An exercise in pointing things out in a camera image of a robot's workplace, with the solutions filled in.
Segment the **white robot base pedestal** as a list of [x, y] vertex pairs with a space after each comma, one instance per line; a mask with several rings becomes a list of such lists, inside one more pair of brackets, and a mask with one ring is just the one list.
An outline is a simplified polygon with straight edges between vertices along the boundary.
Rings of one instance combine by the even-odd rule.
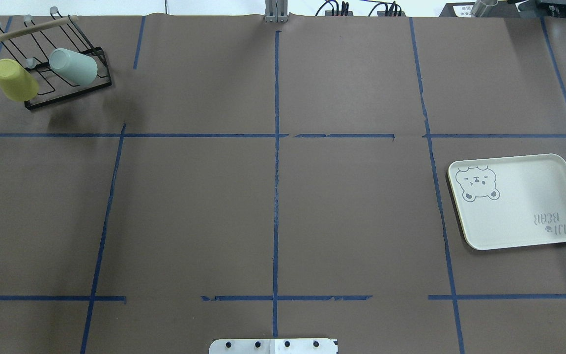
[[214, 340], [209, 354], [338, 354], [330, 338], [266, 338]]

